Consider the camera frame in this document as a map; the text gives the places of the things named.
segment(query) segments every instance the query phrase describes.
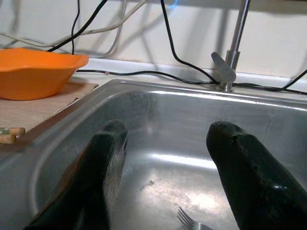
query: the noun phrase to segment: dark green object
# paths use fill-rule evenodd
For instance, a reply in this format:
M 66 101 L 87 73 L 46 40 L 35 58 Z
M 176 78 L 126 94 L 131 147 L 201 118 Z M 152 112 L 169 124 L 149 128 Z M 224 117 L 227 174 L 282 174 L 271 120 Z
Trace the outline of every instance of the dark green object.
M 126 144 L 125 126 L 108 122 L 66 169 L 55 197 L 24 230 L 110 229 Z
M 306 191 L 255 136 L 216 122 L 207 148 L 241 230 L 307 230 Z

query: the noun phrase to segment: white wall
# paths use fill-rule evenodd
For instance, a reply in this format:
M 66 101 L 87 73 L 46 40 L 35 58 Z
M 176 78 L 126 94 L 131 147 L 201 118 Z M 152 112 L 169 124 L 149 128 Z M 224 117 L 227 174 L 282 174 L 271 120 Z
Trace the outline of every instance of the white wall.
M 81 0 L 77 28 L 99 0 Z M 136 0 L 131 0 L 131 9 Z M 178 0 L 169 20 L 178 55 L 202 68 L 213 68 L 210 54 L 223 57 L 230 47 L 240 0 Z M 0 0 L 0 31 L 52 42 L 68 35 L 76 0 Z M 91 29 L 113 24 L 119 0 L 109 0 Z M 103 53 L 116 31 L 77 39 L 77 50 Z M 10 42 L 0 36 L 0 45 Z M 307 1 L 252 0 L 241 42 L 240 72 L 295 77 L 307 69 Z M 125 24 L 110 58 L 178 65 L 173 59 L 159 0 L 150 0 Z

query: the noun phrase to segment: wooden stick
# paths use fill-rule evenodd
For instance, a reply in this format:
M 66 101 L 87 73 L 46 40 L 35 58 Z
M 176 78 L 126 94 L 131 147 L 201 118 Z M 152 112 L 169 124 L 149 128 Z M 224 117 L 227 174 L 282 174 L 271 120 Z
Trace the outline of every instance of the wooden stick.
M 0 135 L 1 144 L 12 144 L 12 143 L 15 143 L 15 141 L 16 141 L 16 136 L 14 134 Z
M 0 127 L 0 135 L 2 134 L 14 134 L 15 136 L 22 136 L 25 134 L 25 128 L 4 128 Z

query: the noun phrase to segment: faucet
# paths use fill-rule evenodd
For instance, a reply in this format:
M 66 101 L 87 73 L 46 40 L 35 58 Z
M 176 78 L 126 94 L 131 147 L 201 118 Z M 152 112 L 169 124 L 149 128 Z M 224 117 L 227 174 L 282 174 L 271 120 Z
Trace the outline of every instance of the faucet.
M 248 15 L 250 0 L 241 0 L 236 28 L 232 39 L 230 50 L 227 51 L 226 60 L 224 61 L 217 53 L 212 53 L 212 59 L 221 73 L 221 82 L 219 90 L 231 92 L 232 83 L 236 80 L 236 66 L 238 64 L 240 52 L 239 46 L 243 34 L 245 21 Z

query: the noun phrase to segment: fork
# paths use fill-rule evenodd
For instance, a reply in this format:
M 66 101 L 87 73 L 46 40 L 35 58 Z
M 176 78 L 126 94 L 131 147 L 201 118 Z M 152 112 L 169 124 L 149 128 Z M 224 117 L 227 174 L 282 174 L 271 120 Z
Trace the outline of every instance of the fork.
M 185 211 L 183 211 L 181 207 L 178 209 L 177 217 L 186 230 L 213 230 L 207 225 L 194 221 L 191 217 L 188 216 L 187 213 L 185 213 Z

